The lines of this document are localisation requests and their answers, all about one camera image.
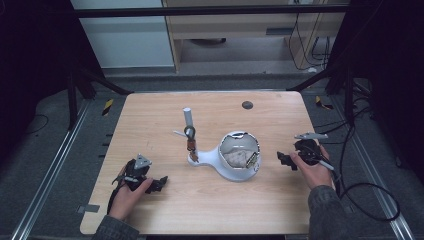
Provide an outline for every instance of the black cable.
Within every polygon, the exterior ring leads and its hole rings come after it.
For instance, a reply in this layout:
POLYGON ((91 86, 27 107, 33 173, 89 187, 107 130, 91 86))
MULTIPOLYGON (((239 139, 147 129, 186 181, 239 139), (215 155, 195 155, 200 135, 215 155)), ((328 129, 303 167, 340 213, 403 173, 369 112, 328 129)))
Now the black cable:
POLYGON ((327 68, 327 63, 329 58, 330 58, 330 37, 327 37, 327 42, 325 44, 325 55, 324 55, 323 62, 321 64, 321 66, 324 65, 322 67, 323 69, 327 68))
POLYGON ((351 186, 349 186, 349 187, 346 188, 346 185, 345 185, 344 179, 343 179, 343 157, 344 157, 344 153, 346 151, 348 137, 349 137, 351 131, 354 128, 355 128, 355 125, 349 127, 348 134, 346 135, 346 140, 345 140, 345 142, 343 144, 342 153, 341 153, 341 156, 340 156, 340 165, 339 165, 340 184, 341 184, 341 187, 344 189, 344 192, 339 195, 339 198, 342 199, 346 195, 349 198, 349 200, 352 202, 353 205, 355 205, 361 212, 363 212, 365 215, 367 215, 368 217, 370 217, 370 218, 372 218, 374 220, 382 221, 382 222, 393 221, 397 217, 399 217, 399 215, 400 215, 400 205, 399 205, 398 201, 395 199, 395 197, 393 196, 393 194, 391 194, 387 189, 385 189, 385 188, 383 188, 381 186, 378 186, 376 184, 373 184, 373 183, 365 183, 365 182, 356 183, 356 184, 353 184, 353 185, 351 185, 351 186), (388 194, 392 198, 392 200, 396 203, 396 209, 397 209, 397 211, 396 211, 396 213, 395 213, 395 215, 393 217, 390 217, 390 218, 377 217, 377 216, 369 213, 368 211, 366 211, 362 207, 360 207, 359 204, 357 202, 355 202, 355 200, 352 199, 352 197, 349 195, 349 191, 352 190, 352 189, 354 189, 354 188, 356 188, 356 187, 364 186, 364 185, 371 186, 371 187, 376 187, 376 188, 384 191, 386 194, 388 194))
POLYGON ((361 100, 366 100, 366 101, 368 101, 368 100, 369 100, 369 97, 359 97, 359 98, 357 98, 357 99, 355 99, 355 100, 353 101, 353 104, 355 104, 356 102, 359 102, 359 101, 361 101, 361 100))
POLYGON ((369 98, 371 97, 371 86, 368 84, 368 89, 365 89, 365 87, 361 86, 360 84, 358 84, 357 82, 355 82, 355 80, 353 80, 353 89, 352 92, 354 93, 355 96, 362 96, 362 97, 366 97, 369 98))
POLYGON ((295 21, 294 26, 293 26, 293 31, 292 31, 292 33, 290 34, 290 38, 289 38, 289 52, 290 52, 290 55, 292 56, 292 59, 293 59, 293 62, 294 62, 294 65, 295 65, 296 69, 297 69, 297 70, 307 70, 307 69, 309 69, 310 67, 316 67, 316 66, 319 66, 319 64, 313 64, 313 63, 310 63, 310 62, 309 62, 309 60, 308 60, 308 58, 306 57, 305 48, 304 48, 304 46, 303 46, 302 38, 300 37, 300 32, 299 32, 299 27, 298 27, 298 20, 299 20, 299 13, 297 13, 297 14, 296 14, 296 21, 295 21), (306 60, 306 61, 307 61, 307 62, 311 65, 311 66, 309 66, 309 67, 307 67, 307 68, 299 68, 299 67, 297 66, 296 61, 295 61, 295 59, 294 59, 293 52, 292 52, 292 50, 291 50, 291 39, 292 39, 292 36, 293 36, 293 33, 294 33, 295 29, 297 29, 297 34, 298 34, 298 36, 299 36, 299 42, 300 42, 300 45, 302 46, 303 57, 304 57, 304 58, 305 58, 305 60, 306 60))
POLYGON ((47 126, 47 124, 49 123, 49 118, 44 114, 36 114, 35 117, 44 117, 46 119, 46 122, 43 124, 43 126, 39 127, 38 129, 35 129, 33 131, 30 131, 30 132, 26 132, 25 134, 36 133, 36 132, 40 131, 41 129, 45 128, 47 126))
POLYGON ((350 139, 352 139, 352 137, 353 137, 353 133, 354 133, 354 132, 352 132, 352 133, 350 134, 350 136, 349 136, 349 135, 348 135, 348 136, 346 136, 345 140, 344 140, 344 141, 342 141, 342 142, 322 142, 322 144, 327 144, 327 145, 344 144, 344 143, 345 143, 345 141, 346 141, 346 139, 347 139, 347 141, 349 141, 350 139))
POLYGON ((313 127, 314 128, 326 127, 326 126, 330 126, 330 125, 333 125, 333 124, 336 124, 336 123, 341 123, 341 122, 346 122, 346 120, 340 120, 340 121, 326 123, 326 124, 323 124, 323 125, 318 125, 318 126, 313 126, 313 127))
POLYGON ((328 58, 328 56, 330 55, 330 54, 328 53, 328 49, 329 49, 329 46, 328 46, 328 45, 329 45, 329 43, 330 43, 330 38, 329 38, 329 37, 327 37, 327 43, 326 43, 326 45, 325 45, 324 53, 314 53, 315 48, 316 48, 317 43, 318 43, 318 40, 319 40, 319 37, 315 38, 314 44, 312 45, 311 56, 312 56, 312 58, 313 58, 313 59, 315 59, 315 60, 322 61, 322 60, 324 60, 325 58, 328 58))
MULTIPOLYGON (((369 109, 370 109, 370 107, 365 107, 365 108, 363 108, 362 110, 360 110, 359 112, 355 113, 355 114, 353 115, 353 117, 354 117, 354 118, 356 118, 357 116, 359 116, 360 114, 364 113, 365 111, 368 111, 369 109)), ((342 124, 340 124, 340 125, 338 125, 338 126, 336 126, 336 127, 332 128, 332 129, 330 129, 330 130, 327 130, 327 131, 321 132, 320 134, 327 134, 327 133, 330 133, 330 132, 334 132, 335 130, 337 130, 337 129, 339 129, 339 128, 343 127, 344 125, 346 125, 346 124, 348 124, 348 123, 349 123, 348 121, 344 120, 342 124)))

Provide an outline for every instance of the tape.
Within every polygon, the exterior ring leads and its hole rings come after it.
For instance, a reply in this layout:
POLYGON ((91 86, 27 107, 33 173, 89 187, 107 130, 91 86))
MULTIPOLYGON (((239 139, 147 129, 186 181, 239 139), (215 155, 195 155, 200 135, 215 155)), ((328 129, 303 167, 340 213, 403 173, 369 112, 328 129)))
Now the tape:
POLYGON ((94 212, 94 213, 96 213, 96 212, 99 211, 99 209, 100 209, 99 205, 87 204, 86 206, 79 206, 77 208, 77 213, 84 213, 84 212, 94 212))
POLYGON ((325 109, 328 109, 328 110, 332 110, 332 109, 333 109, 333 105, 329 105, 329 104, 324 105, 324 104, 322 104, 322 102, 321 102, 321 98, 320 98, 319 96, 316 96, 316 97, 315 97, 315 104, 316 104, 318 107, 322 107, 322 108, 325 108, 325 109))
POLYGON ((102 116, 107 116, 110 108, 112 107, 113 99, 107 100, 105 107, 103 108, 102 116))

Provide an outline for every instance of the electrical cord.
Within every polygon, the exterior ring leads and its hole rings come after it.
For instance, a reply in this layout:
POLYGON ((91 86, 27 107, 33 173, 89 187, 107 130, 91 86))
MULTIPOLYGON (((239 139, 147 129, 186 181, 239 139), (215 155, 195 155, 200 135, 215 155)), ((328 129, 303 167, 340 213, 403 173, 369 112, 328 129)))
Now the electrical cord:
POLYGON ((47 117, 44 114, 36 114, 35 117, 44 117, 46 119, 46 122, 41 127, 39 127, 38 129, 35 129, 33 131, 30 131, 30 132, 26 132, 25 134, 36 133, 36 132, 40 131, 41 129, 45 128, 47 126, 47 124, 49 123, 49 117, 47 117))
POLYGON ((310 67, 320 66, 320 64, 315 64, 315 63, 311 63, 311 62, 309 62, 309 60, 308 60, 308 58, 307 58, 307 56, 306 56, 305 47, 303 46, 302 38, 300 37, 300 32, 299 32, 299 25, 298 25, 298 23, 299 23, 299 13, 297 13, 297 14, 296 14, 296 20, 295 20, 295 23, 294 23, 294 26, 293 26, 293 31, 292 31, 292 33, 290 34, 289 43, 288 43, 288 44, 289 44, 289 51, 290 51, 290 55, 291 55, 291 57, 292 57, 292 59, 293 59, 293 62, 294 62, 294 65, 295 65, 296 69, 297 69, 297 70, 307 70, 307 69, 309 69, 310 67), (293 52, 292 52, 292 50, 291 50, 291 39, 292 39, 292 36, 293 36, 293 34, 294 34, 294 32, 295 32, 295 29, 297 30, 297 35, 298 35, 298 37, 299 37, 300 46, 302 47, 303 57, 305 58, 306 62, 310 65, 310 66, 309 66, 309 67, 307 67, 307 68, 300 68, 300 67, 298 67, 298 66, 297 66, 297 64, 296 64, 296 61, 294 61, 294 55, 293 55, 293 52))
MULTIPOLYGON (((369 100, 369 99, 367 97, 359 97, 359 98, 355 99, 353 102, 356 103, 356 102, 361 101, 361 100, 369 100)), ((354 114, 354 119, 356 119, 361 114, 369 111, 370 109, 371 109, 370 107, 364 107, 363 109, 361 109, 360 111, 358 111, 357 113, 354 114)), ((321 134, 333 132, 333 131, 341 128, 342 126, 346 125, 348 123, 348 121, 346 121, 346 120, 336 121, 336 122, 324 124, 324 125, 321 125, 321 126, 315 126, 315 128, 330 126, 330 125, 333 125, 333 124, 336 124, 336 123, 341 123, 341 124, 339 124, 338 126, 332 128, 330 130, 327 130, 327 131, 325 131, 321 134)), ((381 221, 381 222, 393 221, 400 216, 400 204, 390 191, 388 191, 387 189, 385 189, 385 188, 383 188, 383 187, 381 187, 377 184, 369 183, 369 182, 359 182, 359 183, 352 184, 349 187, 346 187, 346 185, 345 185, 345 182, 344 182, 344 179, 343 179, 343 176, 344 176, 343 175, 343 159, 344 159, 344 154, 345 154, 345 151, 346 151, 347 142, 353 137, 355 129, 356 129, 355 125, 350 126, 349 129, 348 129, 348 133, 345 137, 345 140, 341 143, 325 143, 325 142, 320 143, 320 144, 343 144, 342 153, 341 153, 341 156, 340 156, 339 176, 337 176, 337 173, 336 173, 335 170, 331 171, 332 178, 333 178, 334 184, 336 186, 336 193, 337 193, 337 195, 339 196, 340 199, 342 199, 346 196, 351 201, 351 203, 354 206, 356 206, 362 213, 364 213, 365 215, 367 215, 368 217, 370 217, 374 220, 381 221), (386 193, 395 202, 396 209, 397 209, 396 213, 392 217, 384 218, 384 217, 379 217, 379 216, 373 215, 370 212, 368 212, 367 210, 365 210, 363 207, 361 207, 360 204, 358 204, 352 198, 352 196, 349 195, 349 191, 351 191, 352 189, 358 188, 358 187, 363 187, 363 186, 377 188, 377 189, 383 191, 384 193, 386 193)))
POLYGON ((311 50, 311 56, 313 59, 321 61, 320 65, 321 65, 321 68, 324 70, 327 67, 328 59, 330 57, 330 37, 326 37, 325 50, 324 50, 324 53, 321 53, 321 54, 314 53, 318 40, 319 40, 319 37, 317 37, 314 41, 314 44, 311 50))
POLYGON ((341 184, 341 187, 344 189, 344 191, 342 192, 342 194, 339 195, 339 198, 342 199, 346 195, 349 198, 349 200, 352 202, 353 205, 355 205, 362 213, 364 213, 365 215, 367 215, 368 217, 370 217, 370 218, 372 218, 374 220, 382 221, 382 222, 393 221, 396 218, 398 218, 399 215, 400 215, 400 205, 399 205, 399 202, 396 200, 396 198, 393 196, 393 194, 390 193, 387 189, 385 189, 385 188, 383 188, 383 187, 381 187, 379 185, 376 185, 376 184, 373 184, 373 183, 368 183, 368 182, 359 182, 359 183, 353 184, 353 185, 351 185, 349 187, 346 187, 346 185, 344 183, 344 179, 343 179, 343 157, 344 157, 344 153, 346 151, 346 145, 347 145, 347 142, 348 142, 348 137, 349 137, 351 131, 354 128, 355 128, 355 125, 353 125, 353 126, 351 126, 349 128, 348 134, 346 135, 346 140, 345 140, 345 142, 343 144, 343 147, 342 147, 342 153, 341 153, 341 156, 340 156, 340 165, 339 165, 340 184, 341 184), (371 214, 370 212, 366 211, 355 200, 353 200, 353 198, 349 195, 349 191, 350 190, 352 190, 352 189, 354 189, 356 187, 359 187, 359 186, 371 186, 371 187, 378 188, 378 189, 382 190, 383 192, 385 192, 395 202, 396 209, 397 209, 396 213, 392 217, 382 218, 382 217, 375 216, 375 215, 371 214))

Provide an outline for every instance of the black curtain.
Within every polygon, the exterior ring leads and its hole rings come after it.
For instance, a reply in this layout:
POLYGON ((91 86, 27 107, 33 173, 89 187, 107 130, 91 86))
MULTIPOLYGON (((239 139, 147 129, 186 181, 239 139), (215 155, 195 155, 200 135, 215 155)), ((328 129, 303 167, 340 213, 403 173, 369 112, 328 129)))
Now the black curtain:
MULTIPOLYGON (((67 88, 80 66, 104 78, 79 19, 50 17, 73 10, 69 0, 3 0, 0 4, 0 163, 25 134, 38 102, 67 88)), ((77 85, 90 88, 90 79, 77 85)))
MULTIPOLYGON (((371 82, 376 119, 401 166, 413 169, 424 183, 424 1, 369 2, 374 9, 346 14, 329 66, 345 61, 354 77, 371 82)), ((330 91, 342 88, 344 77, 336 72, 330 91)))

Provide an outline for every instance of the white rod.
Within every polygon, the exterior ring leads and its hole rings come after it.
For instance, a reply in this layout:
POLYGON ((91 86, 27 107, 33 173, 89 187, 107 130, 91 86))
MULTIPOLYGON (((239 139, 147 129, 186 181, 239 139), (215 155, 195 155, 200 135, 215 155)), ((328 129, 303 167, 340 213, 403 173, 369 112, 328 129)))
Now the white rod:
POLYGON ((191 117, 191 108, 184 108, 184 118, 186 120, 186 126, 194 126, 193 125, 193 118, 191 117))
POLYGON ((173 131, 175 134, 177 134, 177 135, 180 135, 180 136, 182 136, 182 137, 187 137, 184 133, 182 133, 182 132, 178 132, 178 131, 173 131))

